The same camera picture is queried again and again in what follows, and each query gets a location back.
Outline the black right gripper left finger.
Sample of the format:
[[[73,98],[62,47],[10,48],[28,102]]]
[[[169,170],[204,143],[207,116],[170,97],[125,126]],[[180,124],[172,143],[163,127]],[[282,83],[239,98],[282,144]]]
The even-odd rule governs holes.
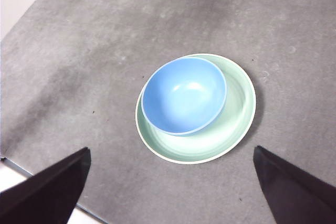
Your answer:
[[[1,223],[67,223],[91,166],[84,147],[1,192]]]

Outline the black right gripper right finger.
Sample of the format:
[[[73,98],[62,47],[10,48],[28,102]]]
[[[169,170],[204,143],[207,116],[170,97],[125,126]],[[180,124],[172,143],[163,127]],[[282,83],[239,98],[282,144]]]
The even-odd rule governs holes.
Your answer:
[[[276,223],[335,223],[335,187],[262,146],[253,162]]]

